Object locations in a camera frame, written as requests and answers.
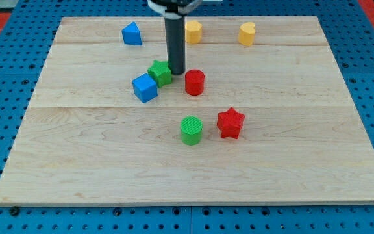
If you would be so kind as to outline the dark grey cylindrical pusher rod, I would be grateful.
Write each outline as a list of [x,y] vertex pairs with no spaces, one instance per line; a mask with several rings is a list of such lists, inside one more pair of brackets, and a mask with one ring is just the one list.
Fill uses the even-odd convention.
[[184,16],[176,13],[164,14],[168,66],[173,75],[180,75],[185,71],[184,22]]

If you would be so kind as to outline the black white robot end mount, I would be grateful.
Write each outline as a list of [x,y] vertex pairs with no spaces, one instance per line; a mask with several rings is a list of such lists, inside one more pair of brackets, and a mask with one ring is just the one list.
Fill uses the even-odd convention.
[[147,0],[147,5],[151,10],[161,15],[165,13],[188,15],[202,2],[202,0]]

